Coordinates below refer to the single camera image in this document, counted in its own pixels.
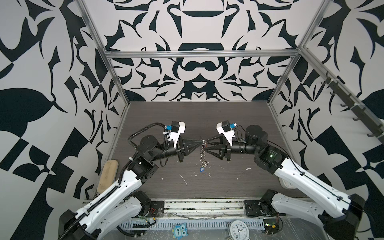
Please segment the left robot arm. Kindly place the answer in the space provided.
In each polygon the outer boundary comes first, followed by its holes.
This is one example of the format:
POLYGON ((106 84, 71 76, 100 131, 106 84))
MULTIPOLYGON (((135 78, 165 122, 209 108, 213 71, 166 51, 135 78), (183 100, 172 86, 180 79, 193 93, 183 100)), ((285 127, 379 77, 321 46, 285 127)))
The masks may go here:
POLYGON ((154 136, 143 137, 117 181, 84 207, 60 216, 58 238, 100 240, 124 221, 145 216, 151 199, 139 188, 157 171, 154 162, 172 156, 181 161, 202 144, 202 140, 179 138, 176 145, 165 149, 154 136))

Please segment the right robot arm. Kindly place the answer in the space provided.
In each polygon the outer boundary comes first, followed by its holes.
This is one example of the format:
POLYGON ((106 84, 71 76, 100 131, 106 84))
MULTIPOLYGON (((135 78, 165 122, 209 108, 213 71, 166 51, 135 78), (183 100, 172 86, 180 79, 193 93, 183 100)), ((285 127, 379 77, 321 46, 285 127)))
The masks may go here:
POLYGON ((267 190, 259 200, 257 217, 291 215, 322 227, 334 240, 356 239, 365 206, 362 197, 338 191, 304 170, 284 150, 272 146, 268 133, 260 126, 248 126, 244 138, 236 136, 236 127, 236 124, 217 124, 219 134, 205 141, 206 153, 228 161, 232 154, 252 155, 258 167, 287 181, 313 200, 309 203, 267 190))

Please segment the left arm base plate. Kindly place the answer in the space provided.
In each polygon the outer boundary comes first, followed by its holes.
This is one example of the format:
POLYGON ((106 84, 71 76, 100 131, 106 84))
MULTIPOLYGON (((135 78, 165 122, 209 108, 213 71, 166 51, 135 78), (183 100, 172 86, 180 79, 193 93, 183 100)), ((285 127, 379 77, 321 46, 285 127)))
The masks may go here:
POLYGON ((136 217, 160 217, 164 213, 165 202, 164 201, 152 201, 141 206, 141 210, 136 217))

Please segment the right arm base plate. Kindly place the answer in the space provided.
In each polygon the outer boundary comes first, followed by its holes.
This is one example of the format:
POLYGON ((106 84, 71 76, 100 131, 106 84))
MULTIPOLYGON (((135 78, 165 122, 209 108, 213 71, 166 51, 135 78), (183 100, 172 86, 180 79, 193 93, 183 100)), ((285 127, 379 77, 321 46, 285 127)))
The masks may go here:
POLYGON ((257 218, 261 216, 268 216, 270 210, 265 201, 262 200, 245 200, 245 213, 248 218, 257 218))

